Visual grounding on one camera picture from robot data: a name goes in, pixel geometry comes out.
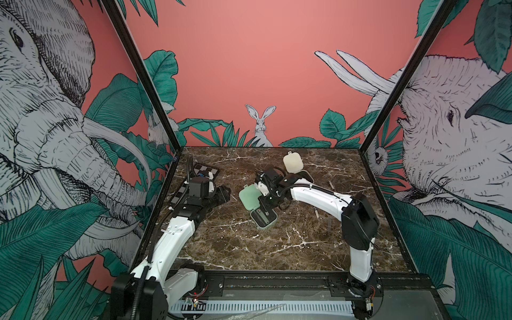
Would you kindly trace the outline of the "mint green clipper case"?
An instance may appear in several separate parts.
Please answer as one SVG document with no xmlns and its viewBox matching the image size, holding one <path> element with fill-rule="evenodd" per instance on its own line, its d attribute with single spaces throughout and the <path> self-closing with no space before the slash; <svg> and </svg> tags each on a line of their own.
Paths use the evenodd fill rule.
<svg viewBox="0 0 512 320">
<path fill-rule="evenodd" d="M 263 194 L 257 189 L 256 184 L 245 185 L 239 192 L 239 198 L 250 218 L 258 228 L 268 229 L 277 221 L 277 213 L 273 209 L 266 209 L 260 201 Z"/>
</svg>

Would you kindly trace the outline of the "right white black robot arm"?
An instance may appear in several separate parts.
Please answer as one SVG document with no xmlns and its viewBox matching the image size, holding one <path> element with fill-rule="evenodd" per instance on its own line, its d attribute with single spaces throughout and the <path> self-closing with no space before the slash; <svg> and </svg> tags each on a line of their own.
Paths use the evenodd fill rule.
<svg viewBox="0 0 512 320">
<path fill-rule="evenodd" d="M 273 210 L 288 199 L 311 205 L 340 221 L 343 240 L 350 249 L 350 277 L 360 283 L 370 280 L 380 221 L 364 194 L 338 193 L 297 173 L 282 175 L 276 168 L 257 174 L 255 186 L 261 192 L 258 200 L 264 212 Z"/>
</svg>

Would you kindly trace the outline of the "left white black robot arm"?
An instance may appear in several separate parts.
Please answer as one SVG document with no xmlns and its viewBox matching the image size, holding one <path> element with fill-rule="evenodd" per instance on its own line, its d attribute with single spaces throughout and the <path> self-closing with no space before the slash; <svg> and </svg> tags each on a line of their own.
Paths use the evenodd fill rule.
<svg viewBox="0 0 512 320">
<path fill-rule="evenodd" d="M 187 160 L 187 177 L 165 221 L 167 228 L 150 245 L 147 257 L 132 271 L 121 274 L 111 289 L 107 319 L 166 319 L 169 308 L 194 291 L 204 293 L 201 267 L 188 265 L 170 275 L 179 252 L 206 215 L 227 203 L 231 190 L 215 184 L 216 172 L 197 169 Z"/>
</svg>

